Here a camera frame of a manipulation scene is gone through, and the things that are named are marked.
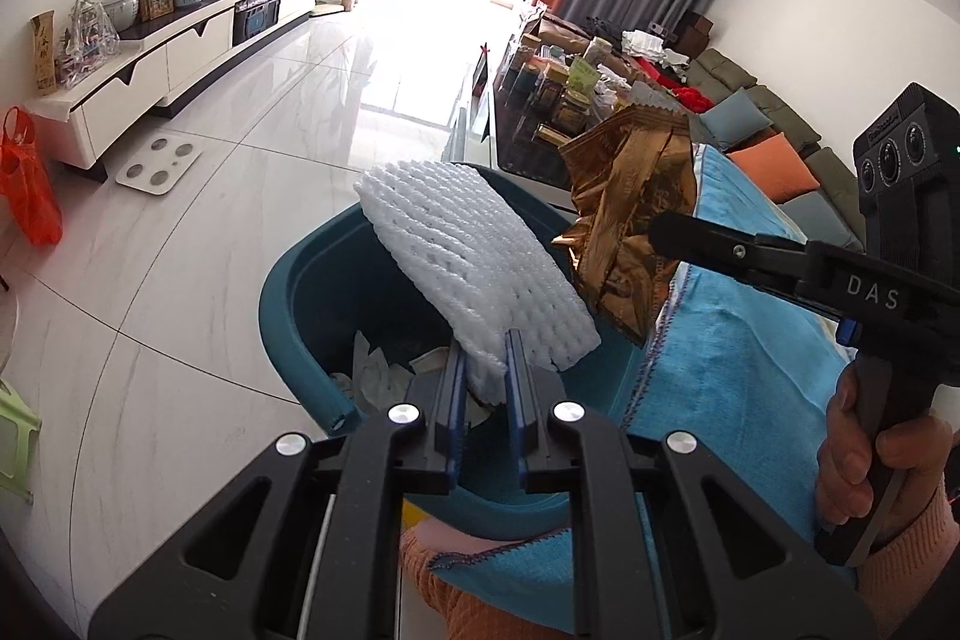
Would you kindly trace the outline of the person's right hand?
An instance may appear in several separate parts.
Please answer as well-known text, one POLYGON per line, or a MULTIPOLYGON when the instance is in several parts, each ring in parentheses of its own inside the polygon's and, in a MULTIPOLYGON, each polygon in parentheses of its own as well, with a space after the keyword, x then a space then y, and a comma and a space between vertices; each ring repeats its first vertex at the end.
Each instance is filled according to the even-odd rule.
POLYGON ((827 406, 827 438, 818 448, 815 503, 823 521, 844 525, 874 507, 869 468, 882 463, 905 475, 900 492, 880 525, 878 542, 889 542, 918 520, 942 484, 957 435, 948 420, 934 414, 895 425, 871 438, 862 431, 854 406, 859 378, 854 364, 844 367, 827 406))

